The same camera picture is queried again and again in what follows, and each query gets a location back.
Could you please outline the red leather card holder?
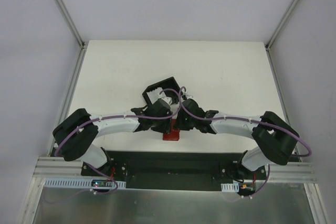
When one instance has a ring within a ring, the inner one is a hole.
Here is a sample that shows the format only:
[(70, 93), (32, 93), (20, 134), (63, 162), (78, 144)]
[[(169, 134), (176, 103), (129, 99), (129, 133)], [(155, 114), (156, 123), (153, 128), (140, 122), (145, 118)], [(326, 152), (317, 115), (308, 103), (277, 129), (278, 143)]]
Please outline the red leather card holder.
[(171, 130), (169, 133), (164, 133), (162, 140), (164, 141), (179, 141), (180, 139), (180, 130), (174, 127), (176, 119), (173, 119), (171, 122)]

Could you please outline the black card box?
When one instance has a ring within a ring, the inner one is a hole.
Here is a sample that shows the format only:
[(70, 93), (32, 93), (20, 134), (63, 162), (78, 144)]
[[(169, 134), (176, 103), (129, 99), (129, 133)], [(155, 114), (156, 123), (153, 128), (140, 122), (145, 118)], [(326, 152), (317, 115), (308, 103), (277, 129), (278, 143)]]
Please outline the black card box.
[(170, 97), (172, 99), (172, 103), (177, 104), (179, 102), (177, 94), (169, 89), (172, 89), (177, 93), (180, 90), (180, 86), (178, 85), (174, 77), (169, 77), (162, 81), (149, 85), (143, 91), (142, 96), (146, 104), (148, 105), (153, 104), (160, 97)]

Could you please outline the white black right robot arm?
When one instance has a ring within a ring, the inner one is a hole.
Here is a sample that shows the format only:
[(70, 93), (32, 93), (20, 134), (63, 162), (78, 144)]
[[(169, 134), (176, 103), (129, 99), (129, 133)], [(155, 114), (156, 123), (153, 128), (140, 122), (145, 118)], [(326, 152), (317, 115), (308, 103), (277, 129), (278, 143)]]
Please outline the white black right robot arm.
[(253, 117), (228, 115), (217, 110), (204, 111), (193, 99), (182, 103), (173, 127), (180, 131), (197, 129), (202, 133), (231, 134), (254, 140), (257, 147), (244, 152), (236, 166), (236, 173), (242, 179), (250, 178), (267, 164), (287, 165), (299, 136), (271, 111)]

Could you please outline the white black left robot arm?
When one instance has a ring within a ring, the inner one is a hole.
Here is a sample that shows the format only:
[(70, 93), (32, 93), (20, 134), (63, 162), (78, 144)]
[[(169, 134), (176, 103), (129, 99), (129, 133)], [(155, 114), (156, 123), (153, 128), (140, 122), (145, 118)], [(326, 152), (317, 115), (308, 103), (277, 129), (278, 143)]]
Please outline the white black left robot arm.
[(111, 158), (93, 141), (101, 136), (123, 132), (157, 130), (167, 133), (172, 121), (171, 104), (172, 99), (164, 97), (151, 105), (111, 115), (94, 115), (86, 109), (77, 109), (52, 132), (58, 145), (55, 156), (67, 162), (83, 161), (99, 176), (112, 177), (114, 168)]

